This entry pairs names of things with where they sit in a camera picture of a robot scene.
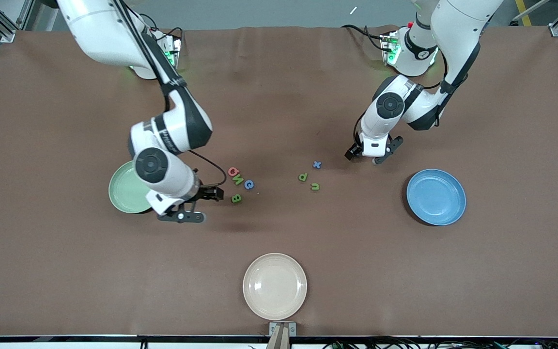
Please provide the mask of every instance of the floor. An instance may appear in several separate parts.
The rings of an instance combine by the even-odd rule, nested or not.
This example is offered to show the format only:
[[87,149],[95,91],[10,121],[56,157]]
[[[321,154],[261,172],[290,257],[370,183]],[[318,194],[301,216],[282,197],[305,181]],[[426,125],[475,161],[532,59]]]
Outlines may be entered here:
[[[260,26],[359,27],[383,24],[403,25],[414,19],[415,11],[407,0],[128,0],[138,13],[151,16],[159,27],[175,26],[186,30],[234,29]],[[504,0],[490,23],[507,26],[519,6],[529,7],[537,0]],[[534,26],[544,26],[558,15],[558,0],[529,16]],[[38,15],[36,30],[66,31],[61,14],[48,24]]]

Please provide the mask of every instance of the yellow tape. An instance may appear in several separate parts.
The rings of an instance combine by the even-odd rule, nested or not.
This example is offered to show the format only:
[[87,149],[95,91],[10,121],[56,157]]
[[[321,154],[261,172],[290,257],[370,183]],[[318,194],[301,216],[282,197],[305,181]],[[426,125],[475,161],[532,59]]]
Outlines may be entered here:
[[[523,13],[527,10],[525,6],[525,2],[523,0],[516,0],[516,6],[518,7],[518,13]],[[531,27],[531,20],[529,19],[529,15],[522,17],[522,25],[525,27]]]

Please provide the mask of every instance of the brown table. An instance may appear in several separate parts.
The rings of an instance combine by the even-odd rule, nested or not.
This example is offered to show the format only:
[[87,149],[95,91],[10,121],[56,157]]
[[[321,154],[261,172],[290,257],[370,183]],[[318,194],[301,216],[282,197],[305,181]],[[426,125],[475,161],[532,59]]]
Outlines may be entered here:
[[[268,252],[308,276],[301,335],[558,335],[558,38],[545,27],[488,28],[441,127],[399,125],[382,166],[343,157],[392,74],[358,33],[189,32],[180,68],[215,126],[200,152],[255,181],[223,186],[240,204],[200,203],[202,225],[107,196],[129,127],[161,112],[155,81],[91,61],[69,33],[1,46],[0,335],[265,333],[242,276]],[[425,168],[467,192],[449,227],[407,212]]]

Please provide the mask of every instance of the blue plate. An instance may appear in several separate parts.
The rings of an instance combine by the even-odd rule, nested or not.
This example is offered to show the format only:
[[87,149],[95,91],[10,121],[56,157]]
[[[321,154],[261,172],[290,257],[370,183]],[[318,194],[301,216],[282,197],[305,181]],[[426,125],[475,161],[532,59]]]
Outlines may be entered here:
[[431,168],[416,173],[406,190],[408,205],[424,222],[455,223],[466,208],[466,194],[459,181],[443,170]]

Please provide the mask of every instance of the plate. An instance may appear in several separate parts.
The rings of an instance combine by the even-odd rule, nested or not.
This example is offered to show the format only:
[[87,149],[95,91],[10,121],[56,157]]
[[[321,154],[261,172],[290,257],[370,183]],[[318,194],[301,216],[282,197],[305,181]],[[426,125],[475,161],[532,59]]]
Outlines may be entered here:
[[283,320],[298,311],[307,295],[307,278],[301,265],[285,254],[264,254],[244,274],[242,293],[259,317]]
[[135,173],[132,161],[120,166],[109,182],[111,203],[125,213],[140,213],[150,208],[146,199],[149,191],[150,188]]
[[466,208],[466,194],[460,182],[449,173],[434,168],[412,176],[406,197],[412,212],[432,225],[455,223]]

